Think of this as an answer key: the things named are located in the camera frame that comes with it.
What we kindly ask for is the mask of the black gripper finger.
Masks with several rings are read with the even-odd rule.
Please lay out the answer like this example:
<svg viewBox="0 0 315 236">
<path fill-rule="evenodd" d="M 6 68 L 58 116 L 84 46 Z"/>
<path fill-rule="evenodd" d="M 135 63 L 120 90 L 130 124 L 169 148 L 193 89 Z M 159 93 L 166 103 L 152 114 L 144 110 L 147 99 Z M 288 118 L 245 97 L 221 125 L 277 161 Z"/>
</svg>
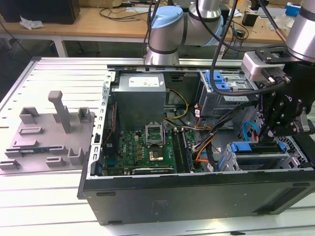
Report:
<svg viewBox="0 0 315 236">
<path fill-rule="evenodd" d="M 269 130 L 267 133 L 268 142 L 272 142 L 275 137 L 295 136 L 302 133 L 308 133 L 308 119 L 298 118 L 287 124 L 280 122 L 269 123 Z"/>
<path fill-rule="evenodd" d="M 259 142 L 268 142 L 267 133 L 269 130 L 270 108 L 272 105 L 272 93 L 265 93 L 259 96 L 259 112 L 262 114 L 262 127 L 259 133 Z"/>
</svg>

